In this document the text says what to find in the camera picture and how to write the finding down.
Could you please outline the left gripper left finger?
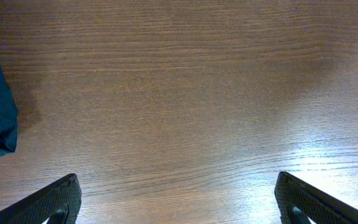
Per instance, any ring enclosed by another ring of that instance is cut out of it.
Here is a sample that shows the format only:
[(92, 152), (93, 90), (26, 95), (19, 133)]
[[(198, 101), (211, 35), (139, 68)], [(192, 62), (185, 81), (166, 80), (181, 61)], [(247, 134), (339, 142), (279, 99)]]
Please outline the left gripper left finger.
[(76, 174), (52, 184), (0, 211), (0, 223), (74, 224), (81, 207), (81, 189)]

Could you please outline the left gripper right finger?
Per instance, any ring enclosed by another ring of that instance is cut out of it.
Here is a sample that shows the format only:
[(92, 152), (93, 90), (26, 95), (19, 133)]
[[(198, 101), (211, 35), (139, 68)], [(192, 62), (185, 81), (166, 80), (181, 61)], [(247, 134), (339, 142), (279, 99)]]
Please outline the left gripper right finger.
[(278, 174), (274, 194), (284, 224), (358, 223), (358, 209), (288, 172)]

